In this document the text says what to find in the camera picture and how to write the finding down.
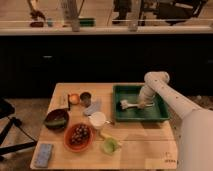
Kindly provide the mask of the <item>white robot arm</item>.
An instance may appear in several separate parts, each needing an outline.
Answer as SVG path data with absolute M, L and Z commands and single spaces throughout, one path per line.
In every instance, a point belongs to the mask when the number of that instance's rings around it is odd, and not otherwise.
M 158 94 L 182 119 L 177 171 L 213 171 L 213 111 L 171 88 L 169 80 L 165 71 L 146 73 L 139 106 L 144 108 Z

